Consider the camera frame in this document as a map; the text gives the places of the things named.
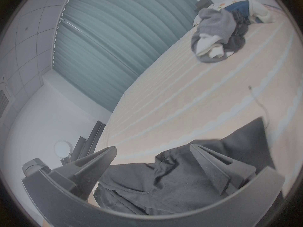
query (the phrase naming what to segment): mattress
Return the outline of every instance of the mattress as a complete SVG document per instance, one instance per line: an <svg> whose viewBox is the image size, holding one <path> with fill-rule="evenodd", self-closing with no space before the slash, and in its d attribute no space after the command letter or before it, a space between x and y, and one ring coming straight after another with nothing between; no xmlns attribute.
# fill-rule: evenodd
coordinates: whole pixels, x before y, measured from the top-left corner
<svg viewBox="0 0 303 227"><path fill-rule="evenodd" d="M269 9L276 21L250 25L244 48L218 63L199 62L190 49L196 28L186 33L123 94L95 151L116 146L112 164L151 163L164 150L224 138L263 116L286 194L303 160L303 47L286 15Z"/></svg>

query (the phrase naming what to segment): air conditioner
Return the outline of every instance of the air conditioner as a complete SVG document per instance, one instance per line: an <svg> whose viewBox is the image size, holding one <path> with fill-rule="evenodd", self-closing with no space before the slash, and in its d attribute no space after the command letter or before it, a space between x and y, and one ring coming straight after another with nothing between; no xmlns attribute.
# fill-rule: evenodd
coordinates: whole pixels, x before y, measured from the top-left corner
<svg viewBox="0 0 303 227"><path fill-rule="evenodd" d="M14 101L15 97L9 89L5 75L3 75L0 79L0 127Z"/></svg>

